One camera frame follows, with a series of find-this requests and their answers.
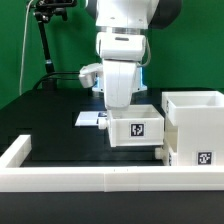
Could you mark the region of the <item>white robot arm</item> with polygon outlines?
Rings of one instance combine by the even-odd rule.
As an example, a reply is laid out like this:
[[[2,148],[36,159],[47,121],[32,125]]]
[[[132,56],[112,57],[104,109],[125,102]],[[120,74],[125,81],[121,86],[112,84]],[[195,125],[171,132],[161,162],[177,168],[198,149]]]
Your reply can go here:
[[[83,87],[101,81],[109,110],[129,107],[139,69],[149,64],[151,52],[145,32],[169,26],[180,14],[182,0],[86,0],[96,15],[96,52],[99,63],[80,70]]]

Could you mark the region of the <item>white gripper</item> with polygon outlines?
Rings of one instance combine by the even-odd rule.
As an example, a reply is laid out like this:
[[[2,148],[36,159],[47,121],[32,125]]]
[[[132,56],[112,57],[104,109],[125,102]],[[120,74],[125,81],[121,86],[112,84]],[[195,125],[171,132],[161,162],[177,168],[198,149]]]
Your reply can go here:
[[[145,49],[144,35],[99,32],[96,51],[101,63],[84,66],[79,80],[84,88],[95,84],[96,76],[103,81],[104,104],[107,109],[128,108]]]

